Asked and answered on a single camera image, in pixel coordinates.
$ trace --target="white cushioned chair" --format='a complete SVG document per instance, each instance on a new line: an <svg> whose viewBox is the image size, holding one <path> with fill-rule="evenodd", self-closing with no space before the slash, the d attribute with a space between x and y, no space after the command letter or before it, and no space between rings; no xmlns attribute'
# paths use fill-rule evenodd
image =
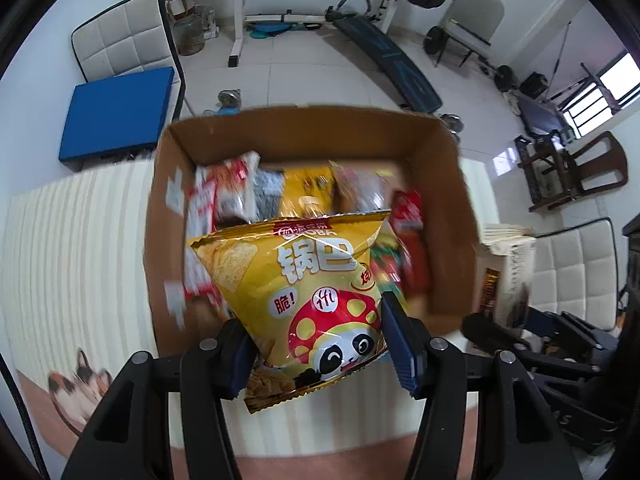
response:
<svg viewBox="0 0 640 480"><path fill-rule="evenodd" d="M164 0L123 0L76 28L71 44L87 82L172 66L165 125L179 120L183 101L194 115Z"/></svg>
<svg viewBox="0 0 640 480"><path fill-rule="evenodd" d="M615 329L618 263L610 219L536 237L529 304L541 312L569 312L607 332Z"/></svg>

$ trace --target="window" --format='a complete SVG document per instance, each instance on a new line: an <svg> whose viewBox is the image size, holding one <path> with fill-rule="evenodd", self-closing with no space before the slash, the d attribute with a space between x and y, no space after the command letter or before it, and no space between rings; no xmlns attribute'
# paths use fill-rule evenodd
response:
<svg viewBox="0 0 640 480"><path fill-rule="evenodd" d="M625 54L601 73L600 80L622 108L640 95L640 69L631 54ZM578 138L613 117L613 111L595 83L590 83L572 96L569 102L562 106L561 112L567 123L574 128Z"/></svg>

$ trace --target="panda cartoon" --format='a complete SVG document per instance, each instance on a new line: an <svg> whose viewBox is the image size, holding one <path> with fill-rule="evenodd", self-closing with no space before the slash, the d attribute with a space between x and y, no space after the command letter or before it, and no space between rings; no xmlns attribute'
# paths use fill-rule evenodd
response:
<svg viewBox="0 0 640 480"><path fill-rule="evenodd" d="M376 300L359 292L323 286L289 325L289 352L308 369L296 385L342 375L375 353L380 338Z"/></svg>

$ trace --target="gray chair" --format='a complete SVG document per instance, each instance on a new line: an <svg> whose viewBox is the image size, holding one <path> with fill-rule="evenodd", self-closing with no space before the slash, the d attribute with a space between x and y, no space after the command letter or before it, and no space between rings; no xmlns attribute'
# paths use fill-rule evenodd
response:
<svg viewBox="0 0 640 480"><path fill-rule="evenodd" d="M71 45L85 81L172 66L165 126L180 119L186 83L164 0L124 0L84 22Z"/></svg>
<svg viewBox="0 0 640 480"><path fill-rule="evenodd" d="M449 40L454 40L469 49L460 66L463 66L473 53L488 58L491 38L503 17L504 4L500 0L453 0L440 22L438 44L441 48L436 65L440 62Z"/></svg>

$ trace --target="yellow chip bag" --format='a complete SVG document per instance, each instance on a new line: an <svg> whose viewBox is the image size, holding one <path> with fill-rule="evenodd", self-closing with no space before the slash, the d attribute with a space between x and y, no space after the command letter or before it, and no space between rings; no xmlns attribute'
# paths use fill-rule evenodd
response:
<svg viewBox="0 0 640 480"><path fill-rule="evenodd" d="M331 212L334 173L329 166L285 170L278 216L318 218Z"/></svg>
<svg viewBox="0 0 640 480"><path fill-rule="evenodd" d="M369 255L387 215L271 220L190 242L262 355L247 385L250 412L379 354L380 292Z"/></svg>

